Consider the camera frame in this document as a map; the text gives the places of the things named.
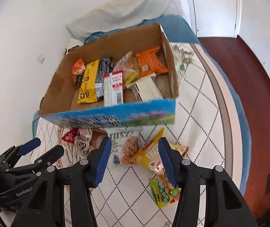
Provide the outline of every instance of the blue cloth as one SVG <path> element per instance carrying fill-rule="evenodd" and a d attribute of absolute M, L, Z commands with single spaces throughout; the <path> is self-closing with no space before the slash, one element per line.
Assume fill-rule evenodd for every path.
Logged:
<path fill-rule="evenodd" d="M 39 123 L 39 112 L 37 111 L 34 116 L 33 116 L 33 120 L 32 120 L 32 136 L 33 139 L 36 136 L 36 131 L 37 131 L 37 125 Z"/>
<path fill-rule="evenodd" d="M 186 22 L 185 19 L 183 19 L 180 16 L 163 16 L 159 17 L 156 19 L 150 19 L 150 20 L 144 20 L 140 24 L 131 26 L 128 28 L 123 28 L 123 29 L 116 29 L 112 30 L 109 32 L 94 32 L 88 37 L 84 43 L 87 44 L 89 42 L 92 42 L 98 38 L 105 37 L 107 35 L 110 35 L 112 33 L 129 29 L 132 27 L 136 26 L 143 26 L 143 25 L 148 25 L 148 24 L 160 24 L 170 42 L 174 43 L 190 43 L 190 44 L 200 44 L 201 43 L 198 41 L 198 38 L 196 35 L 193 33 L 191 28 L 189 27 L 188 23 Z M 201 45 L 203 48 L 204 52 L 209 56 L 207 51 L 204 49 L 204 47 Z M 239 118 L 239 123 L 240 123 L 240 128 L 241 128 L 241 136 L 242 136 L 242 153 L 243 153 L 243 165 L 242 165 L 242 177 L 241 177 L 241 184 L 240 184 L 240 192 L 242 195 L 244 195 L 245 192 L 245 187 L 246 187 L 246 182 L 248 179 L 248 174 L 249 174 L 249 168 L 251 164 L 251 134 L 248 126 L 248 122 L 246 120 L 244 110 L 242 107 L 242 103 L 240 100 L 239 95 L 236 93 L 234 90 L 233 86 L 228 80 L 228 77 L 225 75 L 221 67 L 218 65 L 216 61 L 213 60 L 213 58 L 210 57 L 214 65 L 217 67 L 218 71 L 221 73 L 223 79 L 225 80 L 231 95 L 233 97 L 236 109 L 237 109 L 237 114 Z"/>

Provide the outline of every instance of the blue gripper pad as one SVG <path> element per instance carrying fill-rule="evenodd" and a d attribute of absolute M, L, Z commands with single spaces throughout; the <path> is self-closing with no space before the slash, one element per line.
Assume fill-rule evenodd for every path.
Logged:
<path fill-rule="evenodd" d="M 21 145 L 19 147 L 19 155 L 26 155 L 32 150 L 36 149 L 41 144 L 41 141 L 38 137 L 34 138 L 33 140 Z"/>
<path fill-rule="evenodd" d="M 172 151 L 172 149 L 165 137 L 159 139 L 158 151 L 164 170 L 166 172 L 166 177 L 168 178 L 169 183 L 172 184 L 174 188 L 176 188 L 177 181 L 175 178 L 175 168 L 170 157 L 170 152 Z"/>
<path fill-rule="evenodd" d="M 104 137 L 104 139 L 101 142 L 101 145 L 98 149 L 102 149 L 102 146 L 104 145 L 104 151 L 101 154 L 99 163 L 96 166 L 96 171 L 95 171 L 95 180 L 94 180 L 94 185 L 97 188 L 98 184 L 102 182 L 102 179 L 104 177 L 104 172 L 106 170 L 108 160 L 111 154 L 112 150 L 112 143 L 111 139 L 109 137 Z"/>

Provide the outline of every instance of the door frame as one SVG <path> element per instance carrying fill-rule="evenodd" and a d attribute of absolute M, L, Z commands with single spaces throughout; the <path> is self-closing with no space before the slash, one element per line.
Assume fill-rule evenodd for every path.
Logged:
<path fill-rule="evenodd" d="M 188 0 L 188 3 L 189 3 L 189 10 L 190 10 L 190 16 L 191 16 L 192 31 L 197 36 L 194 0 Z M 236 38 L 239 34 L 240 21 L 241 21 L 241 11 L 242 11 L 242 0 L 236 0 L 236 21 L 235 21 L 234 38 Z"/>

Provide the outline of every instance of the barcode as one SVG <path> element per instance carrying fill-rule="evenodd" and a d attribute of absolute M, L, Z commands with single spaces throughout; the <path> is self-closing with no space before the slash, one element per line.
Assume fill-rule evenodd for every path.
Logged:
<path fill-rule="evenodd" d="M 116 98 L 117 98 L 117 104 L 122 103 L 121 93 L 117 93 Z"/>
<path fill-rule="evenodd" d="M 95 84 L 95 92 L 96 92 L 97 98 L 104 96 L 104 90 L 102 87 L 102 83 Z"/>
<path fill-rule="evenodd" d="M 148 69 L 148 65 L 142 66 L 141 69 L 142 69 L 143 71 L 146 71 L 146 70 Z"/>

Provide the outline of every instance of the white snack package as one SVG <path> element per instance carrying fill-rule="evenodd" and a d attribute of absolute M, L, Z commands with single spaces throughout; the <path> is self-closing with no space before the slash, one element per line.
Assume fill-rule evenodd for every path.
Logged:
<path fill-rule="evenodd" d="M 105 107 L 123 103 L 123 70 L 105 75 L 103 87 Z"/>

